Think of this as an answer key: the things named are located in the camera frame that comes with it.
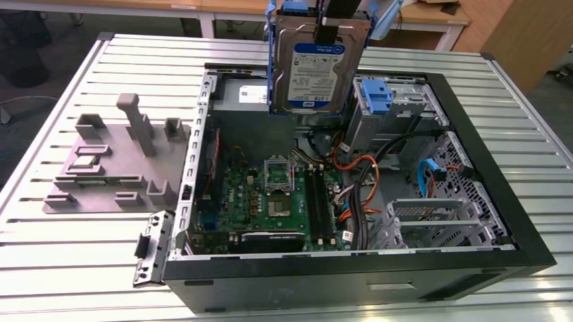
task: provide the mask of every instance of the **aluminum slotted table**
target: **aluminum slotted table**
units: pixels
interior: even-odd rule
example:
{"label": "aluminum slotted table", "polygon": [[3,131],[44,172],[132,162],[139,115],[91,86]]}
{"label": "aluminum slotted table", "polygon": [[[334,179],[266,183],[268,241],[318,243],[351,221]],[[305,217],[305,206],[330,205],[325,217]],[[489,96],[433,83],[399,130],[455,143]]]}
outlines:
{"label": "aluminum slotted table", "polygon": [[[167,287],[132,288],[135,241],[148,213],[48,215],[41,210],[77,137],[80,114],[127,123],[115,101],[119,93],[138,93],[140,111],[152,121],[179,117],[192,128],[206,62],[266,64],[267,45],[100,35],[0,193],[0,320],[215,319],[195,317]],[[570,321],[573,159],[497,62],[478,54],[369,48],[361,68],[446,76],[558,265],[454,302],[222,316],[242,321]]]}

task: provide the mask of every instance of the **motherboard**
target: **motherboard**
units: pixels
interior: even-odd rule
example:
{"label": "motherboard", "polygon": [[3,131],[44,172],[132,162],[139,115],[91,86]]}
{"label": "motherboard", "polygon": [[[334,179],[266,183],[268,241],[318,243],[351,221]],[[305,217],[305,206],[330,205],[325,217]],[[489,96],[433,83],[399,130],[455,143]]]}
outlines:
{"label": "motherboard", "polygon": [[195,252],[234,253],[232,245],[246,236],[259,240],[255,244],[279,236],[298,239],[302,252],[343,249],[329,202],[339,182],[337,171],[318,167],[228,167],[219,212],[200,213],[203,231],[192,238]]}

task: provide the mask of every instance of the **floor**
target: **floor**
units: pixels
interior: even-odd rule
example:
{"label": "floor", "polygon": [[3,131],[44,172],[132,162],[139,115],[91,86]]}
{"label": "floor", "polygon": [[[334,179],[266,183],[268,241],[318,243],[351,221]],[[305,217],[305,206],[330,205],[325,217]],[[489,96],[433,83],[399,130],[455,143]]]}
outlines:
{"label": "floor", "polygon": [[[48,82],[32,89],[13,88],[0,77],[0,102],[21,96],[57,98],[85,57],[100,32],[122,34],[148,34],[160,36],[200,36],[199,23],[192,19],[126,17],[115,15],[84,15],[79,27],[64,13],[49,13],[45,25],[53,38],[40,56],[51,71]],[[218,21],[216,36],[232,39],[262,39],[262,23],[236,23]],[[537,111],[550,124],[565,145],[573,149],[573,86],[561,84],[546,76],[528,96]],[[3,105],[13,116],[9,126],[0,126],[0,188],[17,166],[25,149],[43,126],[53,108],[55,101],[48,98],[20,99]]]}

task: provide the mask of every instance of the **metal latch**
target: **metal latch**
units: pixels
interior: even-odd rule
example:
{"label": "metal latch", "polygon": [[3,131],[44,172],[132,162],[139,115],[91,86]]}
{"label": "metal latch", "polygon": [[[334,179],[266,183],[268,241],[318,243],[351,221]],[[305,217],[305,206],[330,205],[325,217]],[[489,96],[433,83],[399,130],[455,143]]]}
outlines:
{"label": "metal latch", "polygon": [[167,246],[175,214],[171,211],[152,213],[144,233],[140,234],[135,256],[139,258],[135,270],[134,287],[162,286]]}

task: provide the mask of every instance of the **desk leg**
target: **desk leg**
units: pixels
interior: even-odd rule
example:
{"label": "desk leg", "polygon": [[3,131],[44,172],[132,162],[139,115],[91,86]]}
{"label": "desk leg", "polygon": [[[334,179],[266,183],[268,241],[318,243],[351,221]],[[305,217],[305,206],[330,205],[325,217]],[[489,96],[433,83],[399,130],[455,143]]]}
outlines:
{"label": "desk leg", "polygon": [[449,52],[454,47],[454,44],[459,38],[459,34],[462,33],[463,25],[451,25],[449,26],[443,35],[441,35],[438,46],[435,50],[441,52]]}
{"label": "desk leg", "polygon": [[200,33],[203,38],[215,38],[215,15],[212,12],[199,12]]}

